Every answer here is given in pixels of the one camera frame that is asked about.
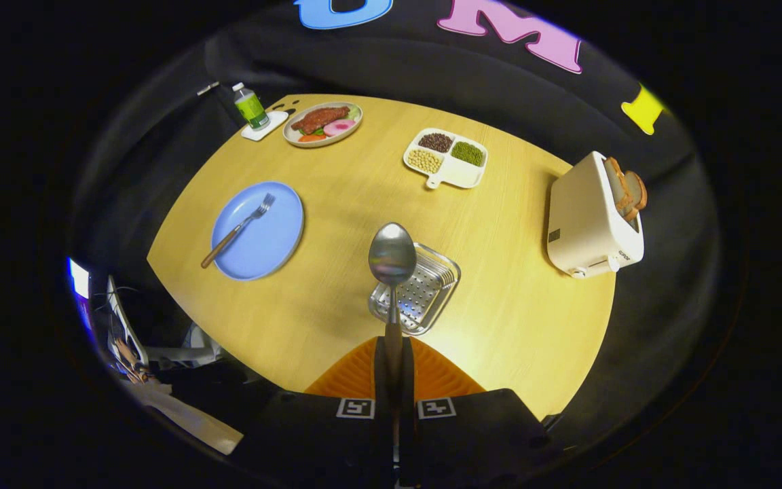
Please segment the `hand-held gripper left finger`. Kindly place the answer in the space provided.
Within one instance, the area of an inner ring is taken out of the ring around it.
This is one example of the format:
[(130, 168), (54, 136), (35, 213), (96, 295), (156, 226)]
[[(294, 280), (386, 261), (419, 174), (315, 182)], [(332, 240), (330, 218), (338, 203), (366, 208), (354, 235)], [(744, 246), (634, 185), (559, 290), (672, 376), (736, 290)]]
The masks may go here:
[(247, 426), (242, 468), (270, 486), (393, 485), (393, 416), (381, 338), (336, 362), (341, 395), (280, 391)]

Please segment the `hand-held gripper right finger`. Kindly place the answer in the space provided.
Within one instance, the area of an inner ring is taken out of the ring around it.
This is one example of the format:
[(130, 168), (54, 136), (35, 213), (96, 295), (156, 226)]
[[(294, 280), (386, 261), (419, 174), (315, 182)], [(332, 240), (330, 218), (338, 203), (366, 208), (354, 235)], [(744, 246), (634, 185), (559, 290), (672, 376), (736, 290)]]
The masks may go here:
[(508, 388), (487, 391), (417, 338), (401, 353), (404, 486), (521, 486), (561, 446)]

